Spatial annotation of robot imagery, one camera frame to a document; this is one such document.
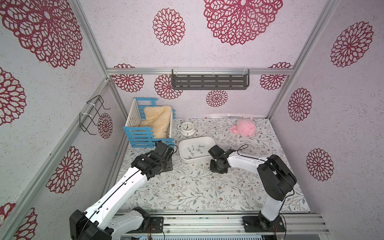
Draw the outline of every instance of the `red floral pattern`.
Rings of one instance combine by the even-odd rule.
[[[99,117],[97,128],[99,129],[99,134],[102,138],[109,138],[113,128],[112,118],[107,113],[103,113]]]
[[[39,59],[54,68],[75,65],[83,50],[77,20],[64,0],[2,0],[3,25]]]
[[[29,210],[28,216],[25,217],[23,224],[15,233],[16,240],[31,240],[35,236],[35,230],[37,227],[37,214],[35,208]]]
[[[211,107],[220,107],[228,100],[228,94],[224,90],[212,90],[207,94],[205,100]]]
[[[155,91],[157,94],[165,99],[175,99],[178,98],[182,90],[174,90],[172,88],[172,78],[171,75],[160,75],[155,80]]]
[[[269,68],[290,68],[290,67],[292,67],[290,63],[280,62],[277,64],[273,64]],[[265,75],[264,74],[260,78],[260,85],[267,90],[278,89],[281,87],[286,77],[287,77],[286,75],[277,75],[277,74]]]
[[[118,64],[115,68],[135,68],[129,64]],[[116,86],[127,92],[137,92],[143,88],[144,78],[143,75],[130,74],[130,75],[113,75],[113,81]]]
[[[153,30],[156,38],[164,45],[175,45],[184,37],[183,18],[174,9],[163,8],[153,20]]]
[[[282,0],[204,0],[207,27],[222,43],[254,40],[275,20]]]
[[[0,68],[0,126],[19,118],[26,106],[24,88],[12,74]]]
[[[294,91],[289,98],[288,112],[289,116],[295,121],[304,120],[312,108],[312,98],[309,91],[305,88],[299,88]]]
[[[12,211],[15,205],[16,204],[9,202],[0,207],[0,226],[3,224],[4,220],[7,218],[8,214]]]
[[[50,192],[65,193],[75,185],[81,175],[83,160],[79,150],[70,147],[46,184]]]
[[[308,153],[307,168],[314,178],[321,181],[330,179],[334,169],[331,156],[320,148]]]
[[[343,68],[357,62],[369,49],[372,36],[372,26],[366,22],[355,23],[347,27],[333,44],[331,50],[333,65]]]

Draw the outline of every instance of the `wire hook rack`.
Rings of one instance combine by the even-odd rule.
[[[98,108],[96,108],[96,104],[97,102],[100,102],[100,106]],[[103,107],[104,110],[110,110],[111,108],[105,108],[104,107],[104,99],[101,97],[101,95],[97,95],[95,96],[94,98],[90,99],[89,101],[87,101],[87,104],[91,104],[93,106],[93,108],[91,108],[91,110],[88,112],[88,113],[79,113],[79,127],[81,128],[81,130],[83,132],[88,132],[90,135],[96,135],[96,134],[92,134],[89,132],[88,128],[89,126],[91,125],[91,123],[93,123],[93,125],[95,126],[99,126],[98,124],[96,124],[93,119],[96,117],[96,115],[99,115],[100,117],[100,113],[99,113],[99,110],[101,109],[101,107]],[[90,114],[92,112],[92,110],[95,109],[96,110],[96,114],[94,114],[93,116]],[[82,115],[86,115],[86,117],[83,119],[83,121],[81,121],[81,116]],[[87,120],[87,119],[90,119],[91,121],[89,122],[88,126],[85,126],[84,125],[84,122]]]

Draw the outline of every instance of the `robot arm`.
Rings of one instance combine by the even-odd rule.
[[[227,173],[228,168],[238,167],[253,173],[259,173],[264,189],[268,196],[259,213],[260,228],[267,230],[271,222],[279,216],[287,193],[293,190],[297,183],[296,177],[277,155],[270,157],[255,157],[249,154],[238,153],[229,149],[224,152],[215,145],[209,153],[214,158],[211,160],[210,170],[213,172]]]
[[[123,233],[138,228],[146,229],[149,214],[140,207],[129,214],[113,218],[127,199],[150,178],[161,172],[171,171],[172,154],[169,145],[156,142],[154,151],[135,158],[131,167],[102,198],[84,212],[76,210],[70,216],[70,232],[73,240],[120,239]]]

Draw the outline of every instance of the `aluminum frame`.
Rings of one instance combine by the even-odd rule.
[[[96,89],[92,97],[97,95],[102,95],[107,88],[109,87],[109,80],[103,80],[99,87]],[[85,107],[81,110],[82,113],[90,113],[93,110],[93,105],[85,104]],[[79,127],[79,116],[73,121],[72,125],[69,127],[67,132],[64,134],[60,142],[52,151],[51,155],[45,161],[43,166],[40,168],[36,176],[28,184],[27,188],[24,190],[20,198],[17,200],[15,207],[12,210],[12,214],[9,215],[5,221],[2,223],[0,229],[0,239],[12,239],[13,235],[22,224],[25,216],[27,216],[29,210],[31,209],[36,197],[44,189],[46,183],[54,173],[55,169],[59,165],[60,161],[63,159],[64,155],[68,151],[69,147],[76,139],[77,135],[80,132]]]
[[[128,213],[120,210],[115,216]],[[330,234],[320,214],[282,214],[287,225],[287,235],[291,234]],[[210,211],[159,211],[152,217],[164,217],[163,231],[172,235],[273,235],[272,232],[246,233],[243,216],[257,216],[255,212],[210,212]],[[126,233],[123,237],[141,237],[141,233]]]
[[[285,99],[287,93],[291,89],[293,83],[295,82],[296,77],[299,75],[300,71],[304,68],[304,64],[307,61],[309,54],[313,50],[313,48],[316,46],[317,41],[320,39],[321,34],[323,33],[325,26],[331,19],[337,5],[340,3],[340,0],[328,0],[318,19],[316,20],[316,23],[314,27],[312,28],[312,31],[307,39],[307,41],[304,44],[303,49],[301,50],[299,57],[297,58],[296,62],[293,65],[293,73],[290,76],[287,76],[285,81],[283,82],[280,91],[278,92],[275,100],[272,103],[272,106],[270,110],[268,111],[267,118],[269,120],[272,120],[275,116],[277,110],[283,103],[283,100]]]
[[[89,23],[87,22],[84,12],[81,8],[81,5],[78,0],[68,0],[72,11],[79,22],[81,29],[85,38],[89,43],[89,47],[95,56],[98,66],[106,78],[99,85],[94,96],[101,95],[104,93],[107,87],[111,86],[113,88],[113,95],[116,99],[116,102],[119,105],[119,109],[121,110],[124,116],[127,116],[127,111],[121,101],[119,93],[117,92],[116,86],[114,83],[109,81],[107,78],[109,75],[114,74],[171,74],[172,68],[107,68],[101,51],[97,45],[97,42],[92,34]],[[291,75],[286,81],[284,81],[281,90],[277,98],[275,99],[267,118],[273,118],[277,109],[282,103],[286,93],[289,91],[292,83],[294,82],[295,77],[299,74],[300,70],[304,67],[304,62],[309,56],[309,52],[315,46],[317,40],[319,39],[321,33],[323,32],[325,25],[329,21],[332,16],[333,11],[335,10],[337,4],[340,0],[328,0],[325,4],[325,7],[322,10],[316,24],[307,39],[304,48],[302,49],[296,63],[294,64],[294,68],[288,69],[276,69],[276,68],[249,68],[250,74],[284,74]],[[244,68],[175,68],[177,73],[180,74],[242,74],[244,72]],[[82,112],[89,112],[92,110],[92,106],[90,104],[86,104],[85,107],[81,110]],[[18,199],[16,206],[12,210],[12,214],[8,216],[5,221],[2,223],[2,227],[0,229],[0,239],[11,239],[13,238],[14,233],[17,231],[18,227],[21,225],[25,216],[28,214],[32,204],[34,203],[35,198],[44,188],[45,184],[49,180],[50,176],[53,174],[56,169],[59,161],[65,155],[67,149],[73,143],[74,139],[77,137],[80,128],[78,127],[79,118],[77,117],[72,125],[69,127],[63,138],[60,140],[59,144],[54,148],[52,154],[48,157],[46,162],[43,164],[42,168],[39,170],[37,175],[30,182],[26,190],[23,192],[21,197]],[[124,149],[125,143],[121,142],[122,146],[119,146],[119,149]],[[120,161],[122,161],[123,154],[121,154],[118,158],[115,158],[113,166],[116,166]],[[117,177],[116,171],[112,174],[110,173],[110,178],[114,179]],[[109,180],[106,182],[104,187],[104,191],[113,185],[113,181]],[[242,223],[240,219],[242,216],[250,216],[251,213],[247,212],[196,212],[187,213],[186,211],[170,211],[170,212],[155,212],[153,215],[155,216],[163,216],[166,218],[165,224],[169,224],[164,226],[167,234],[178,235],[181,233],[185,235],[225,235],[225,234],[233,234],[233,235],[248,235],[243,232]],[[329,231],[319,214],[284,214],[287,220],[287,234],[329,234]]]
[[[249,74],[262,75],[262,74],[283,74],[290,75],[293,73],[293,68],[107,68],[109,75],[119,74],[172,74],[175,75],[242,75]]]

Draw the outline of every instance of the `pink pom pom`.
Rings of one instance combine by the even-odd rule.
[[[249,119],[240,119],[229,131],[244,137],[254,137],[257,133],[255,124]]]

